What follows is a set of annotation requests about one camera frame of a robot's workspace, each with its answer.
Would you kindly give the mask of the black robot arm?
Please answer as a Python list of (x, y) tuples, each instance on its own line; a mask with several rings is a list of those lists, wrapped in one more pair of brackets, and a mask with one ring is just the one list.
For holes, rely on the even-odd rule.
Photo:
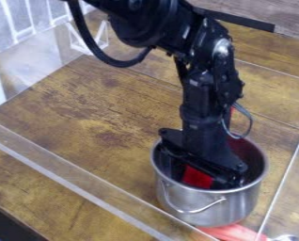
[(229, 148), (231, 108), (243, 97), (227, 29), (205, 10), (185, 0), (84, 0), (109, 17), (123, 43), (141, 50), (117, 60), (99, 48), (85, 24), (77, 0), (63, 0), (91, 52), (104, 63), (127, 68), (139, 64), (152, 49), (175, 59), (183, 89), (181, 129), (160, 129), (159, 159), (179, 180), (187, 168), (207, 174), (211, 187), (243, 185), (247, 164)]

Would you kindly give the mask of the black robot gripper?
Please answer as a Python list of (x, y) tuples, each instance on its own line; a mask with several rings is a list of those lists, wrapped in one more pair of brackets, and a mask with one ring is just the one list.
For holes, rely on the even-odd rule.
[(164, 175), (179, 182), (187, 166), (212, 177), (212, 188), (239, 188), (244, 183), (247, 165), (231, 151), (228, 121), (204, 122), (196, 129), (187, 125), (181, 130), (159, 130), (160, 168)]

